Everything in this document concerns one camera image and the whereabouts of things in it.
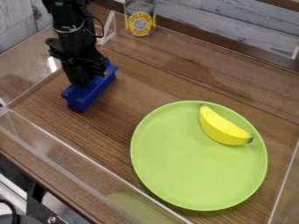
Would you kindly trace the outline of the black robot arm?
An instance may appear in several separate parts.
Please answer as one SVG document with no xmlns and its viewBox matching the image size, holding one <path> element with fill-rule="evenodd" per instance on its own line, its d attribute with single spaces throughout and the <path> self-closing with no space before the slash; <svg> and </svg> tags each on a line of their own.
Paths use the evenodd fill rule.
<svg viewBox="0 0 299 224">
<path fill-rule="evenodd" d="M 95 20 L 103 22 L 88 10 L 90 0 L 41 0 L 52 17 L 56 38 L 47 38 L 49 54 L 60 60 L 70 83 L 87 86 L 96 75 L 107 71 L 106 56 L 96 48 Z"/>
</svg>

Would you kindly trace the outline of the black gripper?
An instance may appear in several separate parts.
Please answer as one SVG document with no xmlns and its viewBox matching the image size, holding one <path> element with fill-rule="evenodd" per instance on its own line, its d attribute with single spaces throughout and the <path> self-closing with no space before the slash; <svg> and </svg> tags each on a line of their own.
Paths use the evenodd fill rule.
<svg viewBox="0 0 299 224">
<path fill-rule="evenodd" d="M 107 70 L 106 57 L 96 48 L 96 37 L 80 29 L 47 38 L 49 54 L 60 60 L 63 70 L 72 84 L 87 86 L 94 76 L 103 76 Z"/>
</svg>

